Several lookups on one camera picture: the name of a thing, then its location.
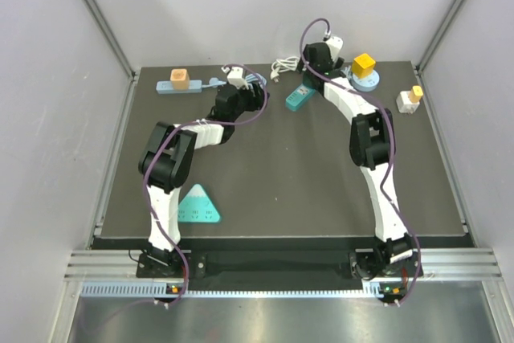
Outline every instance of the yellow block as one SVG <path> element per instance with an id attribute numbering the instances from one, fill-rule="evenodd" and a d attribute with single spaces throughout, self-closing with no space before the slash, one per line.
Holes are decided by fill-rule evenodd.
<path id="1" fill-rule="evenodd" d="M 421 86 L 418 86 L 418 85 L 413 86 L 412 90 L 410 90 L 410 92 L 409 92 L 409 100 L 413 104 L 417 104 L 421 100 L 422 96 L 423 96 L 423 89 L 421 88 Z"/>
<path id="2" fill-rule="evenodd" d="M 357 78 L 365 78 L 373 72 L 375 63 L 375 59 L 371 58 L 368 54 L 360 54 L 353 60 L 352 73 L 355 74 Z"/>
<path id="3" fill-rule="evenodd" d="M 190 88 L 190 75 L 185 68 L 173 69 L 169 80 L 175 90 L 187 90 Z"/>

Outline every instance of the teal triangle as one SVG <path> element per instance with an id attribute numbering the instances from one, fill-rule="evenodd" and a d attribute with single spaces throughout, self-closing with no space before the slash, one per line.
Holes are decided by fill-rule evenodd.
<path id="1" fill-rule="evenodd" d="M 178 204 L 180 223 L 219 223 L 221 216 L 200 184 L 195 184 Z"/>

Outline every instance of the white wall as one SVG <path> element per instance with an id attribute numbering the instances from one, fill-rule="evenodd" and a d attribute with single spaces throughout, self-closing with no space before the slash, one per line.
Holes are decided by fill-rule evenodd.
<path id="1" fill-rule="evenodd" d="M 46 341 L 129 84 L 81 0 L 0 0 L 0 341 Z"/>
<path id="2" fill-rule="evenodd" d="M 325 16 L 343 56 L 419 61 L 451 0 L 97 0 L 133 67 L 267 63 L 298 55 Z"/>
<path id="3" fill-rule="evenodd" d="M 514 296 L 514 1 L 467 0 L 426 70 L 475 233 Z"/>

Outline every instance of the white cube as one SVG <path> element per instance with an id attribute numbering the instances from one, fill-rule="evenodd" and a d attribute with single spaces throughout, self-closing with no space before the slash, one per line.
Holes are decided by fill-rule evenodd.
<path id="1" fill-rule="evenodd" d="M 413 104 L 409 98 L 409 93 L 410 92 L 400 92 L 400 95 L 396 99 L 396 105 L 400 112 L 412 114 L 418 108 L 419 102 Z"/>

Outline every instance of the dark table surface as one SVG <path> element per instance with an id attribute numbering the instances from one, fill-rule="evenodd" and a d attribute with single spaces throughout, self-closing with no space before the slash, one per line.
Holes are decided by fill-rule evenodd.
<path id="1" fill-rule="evenodd" d="M 269 65 L 251 66 L 268 78 Z M 410 62 L 377 63 L 381 81 L 373 92 L 394 116 L 397 156 L 394 182 L 402 213 L 420 235 L 462 235 L 463 227 L 425 105 L 401 115 L 395 99 L 417 83 Z M 141 193 L 139 157 L 155 124 L 203 118 L 215 89 L 160 96 L 156 82 L 171 67 L 144 67 L 116 169 L 102 237 L 148 237 L 149 210 Z M 188 67 L 207 83 L 219 66 Z M 285 107 L 300 75 L 268 82 L 267 111 L 235 130 L 224 145 L 197 150 L 182 197 L 201 184 L 222 216 L 220 223 L 182 223 L 182 237 L 367 236 L 374 216 L 365 179 L 349 156 L 350 125 L 336 107 L 315 95 L 300 111 Z M 245 113 L 240 120 L 251 114 Z"/>

